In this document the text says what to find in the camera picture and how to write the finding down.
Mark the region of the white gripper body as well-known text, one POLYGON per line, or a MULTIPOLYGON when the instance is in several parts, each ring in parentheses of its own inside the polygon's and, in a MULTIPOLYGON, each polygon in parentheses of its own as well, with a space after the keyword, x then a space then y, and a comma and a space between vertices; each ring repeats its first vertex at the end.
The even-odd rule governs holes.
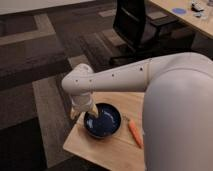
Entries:
POLYGON ((78 112, 91 111, 94 107, 94 101, 91 93, 83 93, 71 96, 72 110, 78 112))

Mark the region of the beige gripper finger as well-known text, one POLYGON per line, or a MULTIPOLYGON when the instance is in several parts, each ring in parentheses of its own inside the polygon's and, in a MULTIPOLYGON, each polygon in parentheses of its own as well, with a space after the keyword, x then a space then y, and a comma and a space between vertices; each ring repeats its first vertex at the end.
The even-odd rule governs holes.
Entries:
POLYGON ((70 119, 71 120, 74 120, 76 117, 78 117, 80 115, 80 111, 79 110, 76 110, 74 108, 72 108, 70 110, 70 119))
POLYGON ((92 108, 89 110, 89 113, 94 116, 94 117, 98 117, 98 108, 96 105, 93 105, 92 108))

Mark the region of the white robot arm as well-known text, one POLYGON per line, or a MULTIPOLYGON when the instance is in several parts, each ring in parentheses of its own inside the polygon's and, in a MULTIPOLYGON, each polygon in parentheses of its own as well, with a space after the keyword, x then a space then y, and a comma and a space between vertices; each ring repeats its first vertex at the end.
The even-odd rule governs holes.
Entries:
POLYGON ((77 65, 62 80, 79 114, 93 92, 143 92, 146 171, 213 171, 213 60, 185 52, 102 72, 77 65))

